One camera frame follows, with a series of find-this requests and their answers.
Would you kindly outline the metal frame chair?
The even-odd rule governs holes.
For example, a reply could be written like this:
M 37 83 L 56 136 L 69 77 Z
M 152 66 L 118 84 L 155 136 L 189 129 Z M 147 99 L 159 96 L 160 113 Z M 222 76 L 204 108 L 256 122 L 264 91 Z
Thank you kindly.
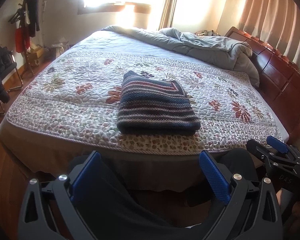
M 19 70 L 17 66 L 3 79 L 2 84 L 5 90 L 8 92 L 10 96 L 10 92 L 20 90 L 23 88 L 24 82 L 22 77 L 20 76 Z M 5 115 L 6 111 L 4 109 L 4 104 L 0 101 L 0 115 Z

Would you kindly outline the cardboard box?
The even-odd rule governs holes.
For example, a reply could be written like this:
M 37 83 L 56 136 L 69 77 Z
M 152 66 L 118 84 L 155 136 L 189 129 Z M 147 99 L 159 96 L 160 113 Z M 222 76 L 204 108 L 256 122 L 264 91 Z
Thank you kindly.
M 44 60 L 45 48 L 37 47 L 35 50 L 31 50 L 27 55 L 31 66 L 39 66 Z

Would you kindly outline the floral quilted bedspread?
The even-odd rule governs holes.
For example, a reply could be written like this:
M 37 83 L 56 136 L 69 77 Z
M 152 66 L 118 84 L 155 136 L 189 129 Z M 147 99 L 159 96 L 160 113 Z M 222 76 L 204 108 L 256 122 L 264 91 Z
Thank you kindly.
M 53 61 L 0 124 L 11 150 L 75 144 L 195 155 L 288 134 L 246 73 L 98 31 Z

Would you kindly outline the grey comforter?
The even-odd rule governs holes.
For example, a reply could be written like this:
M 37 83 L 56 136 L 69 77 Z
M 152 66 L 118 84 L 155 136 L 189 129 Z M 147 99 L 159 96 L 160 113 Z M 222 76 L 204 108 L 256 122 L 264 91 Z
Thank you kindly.
M 141 42 L 213 64 L 218 68 L 243 72 L 248 75 L 252 86 L 260 85 L 258 70 L 250 60 L 253 50 L 248 42 L 225 36 L 200 37 L 190 32 L 181 32 L 176 28 L 149 31 L 136 27 L 123 28 L 110 25 L 102 30 L 129 36 Z

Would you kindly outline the striped knit sweater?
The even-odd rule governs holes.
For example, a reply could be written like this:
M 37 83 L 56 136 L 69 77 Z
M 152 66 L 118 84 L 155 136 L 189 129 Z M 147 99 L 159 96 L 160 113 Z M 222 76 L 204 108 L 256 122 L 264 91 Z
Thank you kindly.
M 175 80 L 147 79 L 133 71 L 123 76 L 117 128 L 122 134 L 194 135 L 200 118 Z

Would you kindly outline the red bag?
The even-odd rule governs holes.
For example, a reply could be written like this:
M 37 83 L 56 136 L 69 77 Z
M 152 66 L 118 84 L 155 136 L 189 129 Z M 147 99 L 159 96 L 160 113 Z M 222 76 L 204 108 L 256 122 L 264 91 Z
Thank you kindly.
M 15 30 L 15 50 L 23 53 L 30 48 L 30 36 L 28 27 L 21 27 Z

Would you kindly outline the wooden headboard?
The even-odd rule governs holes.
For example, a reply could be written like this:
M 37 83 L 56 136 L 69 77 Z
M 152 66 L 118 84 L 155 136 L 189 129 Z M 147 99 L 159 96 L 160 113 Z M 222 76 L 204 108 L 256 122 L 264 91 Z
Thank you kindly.
M 251 46 L 250 60 L 260 77 L 258 92 L 288 132 L 288 142 L 296 142 L 300 137 L 300 70 L 297 65 L 267 42 L 235 27 L 228 30 L 226 37 Z

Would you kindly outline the beige curtain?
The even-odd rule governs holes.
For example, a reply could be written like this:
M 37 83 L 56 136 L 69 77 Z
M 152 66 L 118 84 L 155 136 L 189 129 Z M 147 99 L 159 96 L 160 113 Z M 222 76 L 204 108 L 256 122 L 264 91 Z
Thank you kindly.
M 300 69 L 300 9 L 293 0 L 225 0 L 217 32 L 230 27 L 267 42 Z

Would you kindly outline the black jacket on rack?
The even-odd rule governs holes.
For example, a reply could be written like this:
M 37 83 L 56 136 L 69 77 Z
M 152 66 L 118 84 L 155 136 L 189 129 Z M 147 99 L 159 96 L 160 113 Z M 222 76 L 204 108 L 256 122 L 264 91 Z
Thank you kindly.
M 26 5 L 29 12 L 29 36 L 35 37 L 36 32 L 40 31 L 39 26 L 39 0 L 26 0 Z

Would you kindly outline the wooden coat rack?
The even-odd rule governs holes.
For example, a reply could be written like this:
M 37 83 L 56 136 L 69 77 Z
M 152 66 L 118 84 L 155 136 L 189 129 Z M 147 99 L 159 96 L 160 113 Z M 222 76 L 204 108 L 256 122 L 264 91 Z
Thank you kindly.
M 10 24 L 19 23 L 19 27 L 15 32 L 15 48 L 16 51 L 23 55 L 25 64 L 21 77 L 26 72 L 30 72 L 34 76 L 33 63 L 31 63 L 29 55 L 31 52 L 31 38 L 36 36 L 36 32 L 40 31 L 39 26 L 39 0 L 23 0 L 18 4 L 19 8 L 8 20 Z

